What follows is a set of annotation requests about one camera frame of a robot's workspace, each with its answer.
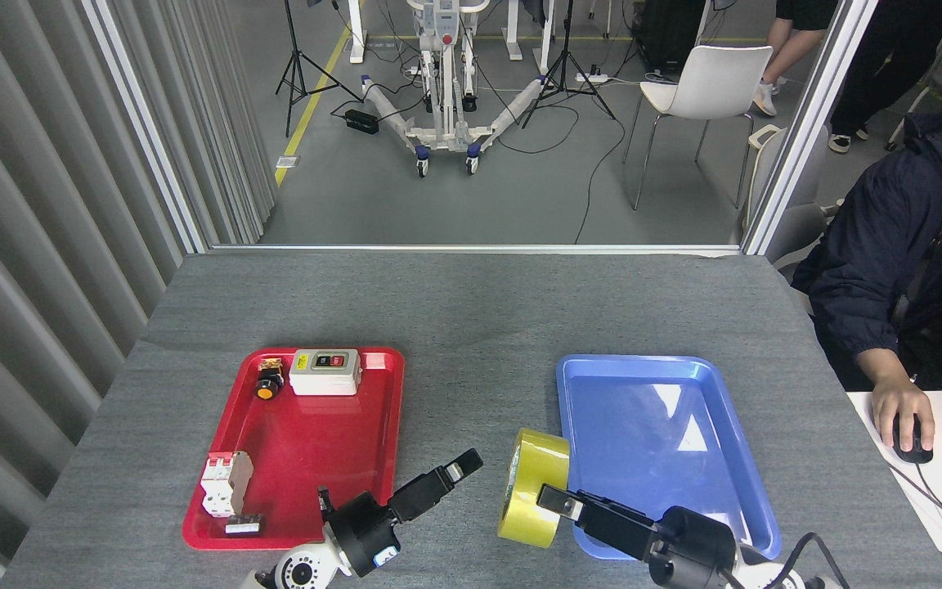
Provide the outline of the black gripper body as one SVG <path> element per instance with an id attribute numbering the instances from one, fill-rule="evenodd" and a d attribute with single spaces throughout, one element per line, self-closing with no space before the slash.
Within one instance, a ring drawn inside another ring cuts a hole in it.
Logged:
<path id="1" fill-rule="evenodd" d="M 722 573 L 732 573 L 738 542 L 732 529 L 688 508 L 672 506 L 654 523 L 649 573 L 662 588 L 725 588 Z"/>
<path id="2" fill-rule="evenodd" d="M 401 550 L 393 526 L 397 517 L 381 506 L 373 493 L 360 492 L 338 508 L 330 500 L 328 488 L 319 488 L 319 510 L 324 521 L 324 538 L 336 547 L 341 563 L 360 578 L 373 573 Z"/>

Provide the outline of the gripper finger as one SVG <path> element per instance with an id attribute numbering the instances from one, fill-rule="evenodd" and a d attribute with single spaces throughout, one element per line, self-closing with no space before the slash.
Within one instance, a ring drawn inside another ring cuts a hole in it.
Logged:
<path id="1" fill-rule="evenodd" d="M 616 548 L 633 560 L 648 560 L 657 539 L 654 519 L 594 493 L 569 492 L 545 483 L 541 485 L 536 504 L 569 519 L 587 536 Z"/>
<path id="2" fill-rule="evenodd" d="M 419 474 L 394 492 L 389 499 L 388 509 L 392 521 L 404 524 L 425 514 L 437 506 L 442 497 L 452 492 L 460 481 L 482 466 L 482 456 L 476 448 L 471 447 L 445 465 Z"/>

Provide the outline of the person's hand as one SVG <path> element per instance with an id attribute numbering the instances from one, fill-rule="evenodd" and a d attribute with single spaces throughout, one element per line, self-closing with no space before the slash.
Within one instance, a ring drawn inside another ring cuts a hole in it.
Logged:
<path id="1" fill-rule="evenodd" d="M 919 389 L 908 377 L 883 376 L 872 394 L 873 421 L 880 439 L 894 450 L 911 452 L 916 447 L 931 451 L 934 447 L 935 419 L 927 392 Z M 919 428 L 919 444 L 913 432 Z"/>

